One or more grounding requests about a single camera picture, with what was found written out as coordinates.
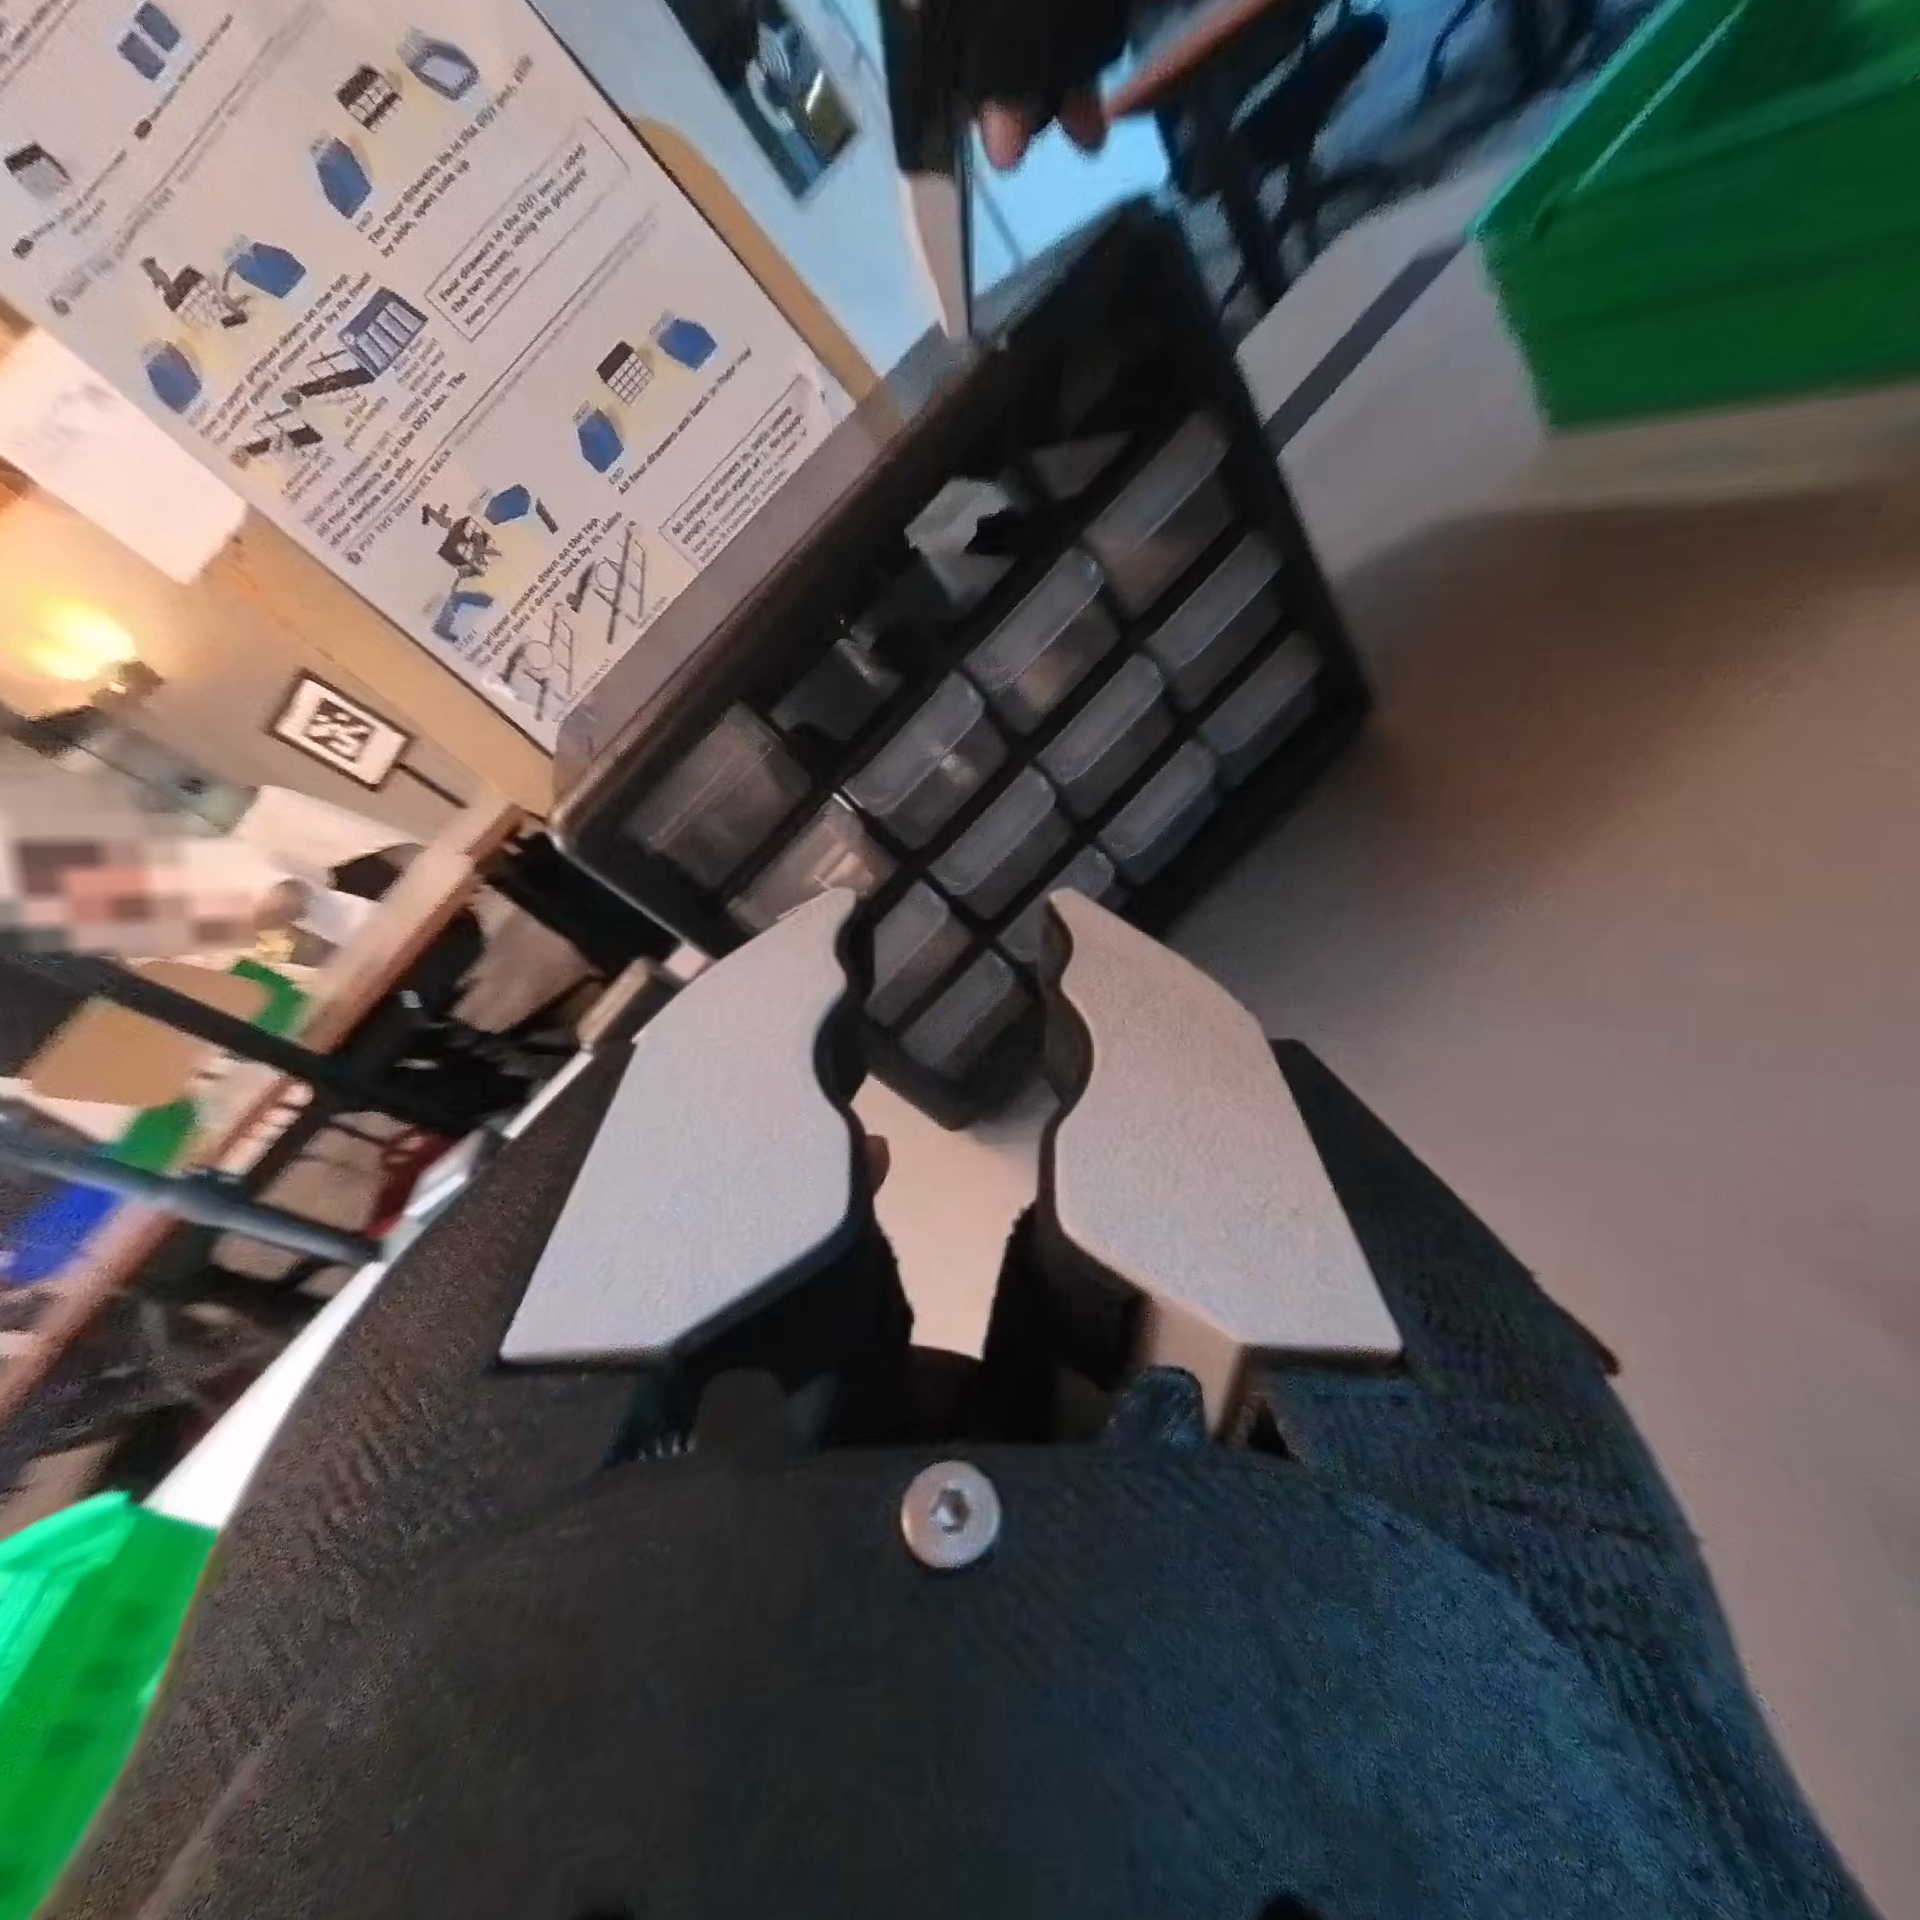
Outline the black background chair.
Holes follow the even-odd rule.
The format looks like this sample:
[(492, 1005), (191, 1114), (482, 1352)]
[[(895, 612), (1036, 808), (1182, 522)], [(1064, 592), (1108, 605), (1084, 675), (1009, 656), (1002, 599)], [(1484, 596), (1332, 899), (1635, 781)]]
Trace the black background chair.
[(1269, 311), (1291, 258), (1315, 252), (1326, 205), (1384, 181), (1375, 162), (1329, 172), (1316, 148), (1386, 36), (1388, 15), (1371, 4), (1262, 4), (1152, 112), (1226, 324)]

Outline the black drawer cabinet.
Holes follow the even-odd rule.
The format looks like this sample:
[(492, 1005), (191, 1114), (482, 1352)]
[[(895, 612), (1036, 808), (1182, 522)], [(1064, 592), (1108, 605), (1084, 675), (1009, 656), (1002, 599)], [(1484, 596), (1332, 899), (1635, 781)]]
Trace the black drawer cabinet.
[[(1104, 432), (1164, 429), (1188, 412), (1211, 408), (1246, 445), (1261, 445), (1256, 472), (1275, 469), (1276, 492), (1301, 519), (1171, 216), (1141, 204), (1122, 205), (998, 289), (982, 321), (982, 332), (969, 342), (928, 334), (884, 389), (834, 425), (801, 475), (781, 485), (564, 724), (554, 839), (601, 885), (702, 955), (708, 952), (622, 892), (621, 874), (605, 868), (601, 801), (605, 789), (622, 782), (626, 754), (681, 754), (686, 735), (702, 732), (748, 684), (758, 652), (765, 652), (774, 675), (782, 675), (782, 652), (808, 649), (805, 641), (758, 645), (748, 631), (761, 618), (781, 624), (785, 612), (804, 621), (828, 608), (834, 626), (838, 605), (866, 605), (881, 562), (975, 555), (972, 534), (949, 528), (956, 485), (981, 492), (1005, 481), (1028, 454)], [(1218, 881), (1309, 796), (1352, 749), (1369, 714), (1366, 678), (1335, 599), (1332, 612), (1366, 691), (1362, 718), (1352, 736), (1335, 745), (1329, 765), (1228, 859)], [(866, 1031), (871, 1068), (892, 1085), (881, 1071), (881, 1046), (868, 1022)], [(1001, 1105), (959, 1122), (944, 1122), (892, 1088), (939, 1125), (962, 1128), (1001, 1112), (1039, 1071), (1036, 1061), (1039, 1049), (1031, 1075)]]

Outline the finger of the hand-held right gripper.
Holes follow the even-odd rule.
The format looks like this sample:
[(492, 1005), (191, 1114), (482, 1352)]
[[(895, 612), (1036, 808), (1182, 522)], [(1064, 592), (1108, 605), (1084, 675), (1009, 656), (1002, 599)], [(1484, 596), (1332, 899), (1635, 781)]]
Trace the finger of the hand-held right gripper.
[(905, 172), (904, 198), (944, 332), (954, 342), (969, 342), (975, 336), (972, 166)]

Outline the white paper sheet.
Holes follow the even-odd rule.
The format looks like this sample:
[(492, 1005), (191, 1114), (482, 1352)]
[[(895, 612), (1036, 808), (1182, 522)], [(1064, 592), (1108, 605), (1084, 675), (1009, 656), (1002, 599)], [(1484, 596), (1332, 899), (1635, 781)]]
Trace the white paper sheet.
[(201, 581), (248, 511), (45, 328), (2, 348), (2, 459), (178, 585)]

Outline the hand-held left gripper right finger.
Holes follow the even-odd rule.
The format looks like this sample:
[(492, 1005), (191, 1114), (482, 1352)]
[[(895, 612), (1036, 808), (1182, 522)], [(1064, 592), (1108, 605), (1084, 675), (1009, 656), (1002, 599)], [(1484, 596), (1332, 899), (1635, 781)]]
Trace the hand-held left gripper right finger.
[(1099, 1388), (1152, 1369), (1226, 1432), (1265, 1364), (1381, 1375), (1402, 1329), (1275, 1044), (1211, 974), (1078, 892), (1042, 905), (1042, 1299)]

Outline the person's right hand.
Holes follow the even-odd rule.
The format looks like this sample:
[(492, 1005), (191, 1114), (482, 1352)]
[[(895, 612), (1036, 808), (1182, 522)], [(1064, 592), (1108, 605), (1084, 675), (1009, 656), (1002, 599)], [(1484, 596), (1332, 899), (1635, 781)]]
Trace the person's right hand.
[(1042, 131), (1095, 158), (1099, 81), (1129, 49), (1129, 4), (959, 4), (954, 89), (986, 162), (1012, 175)]

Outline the white instruction poster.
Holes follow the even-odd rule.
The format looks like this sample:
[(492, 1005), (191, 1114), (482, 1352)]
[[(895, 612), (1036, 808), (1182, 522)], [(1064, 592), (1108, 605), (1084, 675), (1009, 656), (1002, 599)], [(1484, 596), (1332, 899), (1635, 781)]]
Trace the white instruction poster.
[(529, 4), (6, 4), (2, 301), (539, 751), (852, 406)]

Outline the glowing wall lamp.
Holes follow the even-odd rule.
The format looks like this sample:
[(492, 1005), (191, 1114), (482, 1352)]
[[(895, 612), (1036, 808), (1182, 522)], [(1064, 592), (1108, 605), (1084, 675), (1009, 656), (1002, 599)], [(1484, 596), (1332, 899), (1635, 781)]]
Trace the glowing wall lamp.
[(141, 709), (168, 679), (165, 621), (142, 595), (2, 582), (2, 705), (24, 718)]

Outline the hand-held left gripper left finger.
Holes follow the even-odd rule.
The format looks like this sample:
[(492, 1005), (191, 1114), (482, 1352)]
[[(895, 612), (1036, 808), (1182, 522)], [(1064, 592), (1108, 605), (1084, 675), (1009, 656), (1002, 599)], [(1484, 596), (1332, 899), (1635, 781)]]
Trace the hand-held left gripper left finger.
[(636, 1031), (504, 1365), (691, 1359), (871, 1228), (858, 909), (844, 885), (805, 899)]

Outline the green plastic bin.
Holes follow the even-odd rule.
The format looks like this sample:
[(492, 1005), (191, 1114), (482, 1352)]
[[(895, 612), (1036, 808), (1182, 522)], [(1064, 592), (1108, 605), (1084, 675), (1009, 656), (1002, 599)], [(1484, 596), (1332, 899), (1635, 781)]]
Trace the green plastic bin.
[(1918, 5), (1659, 5), (1478, 249), (1558, 432), (1915, 382)]
[(124, 1492), (2, 1541), (2, 1915), (34, 1918), (109, 1799), (218, 1534)]

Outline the framed black white tag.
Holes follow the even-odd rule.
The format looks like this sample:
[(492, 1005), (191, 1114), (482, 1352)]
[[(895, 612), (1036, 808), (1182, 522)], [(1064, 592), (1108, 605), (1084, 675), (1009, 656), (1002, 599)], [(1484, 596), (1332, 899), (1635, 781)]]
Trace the framed black white tag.
[(266, 736), (366, 792), (381, 792), (399, 772), (414, 742), (412, 732), (312, 671), (295, 675), (266, 725)]

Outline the rows of small cabinet drawers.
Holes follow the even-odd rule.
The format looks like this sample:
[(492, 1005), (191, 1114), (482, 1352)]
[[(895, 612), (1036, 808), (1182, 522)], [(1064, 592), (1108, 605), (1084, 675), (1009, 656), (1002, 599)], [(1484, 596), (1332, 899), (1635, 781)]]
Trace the rows of small cabinet drawers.
[(881, 562), (675, 758), (622, 758), (601, 858), (708, 955), (852, 889), (881, 1071), (931, 1116), (1035, 1068), (1042, 902), (1164, 932), (1366, 709), (1301, 519), (1218, 412), (954, 489), (975, 555)]

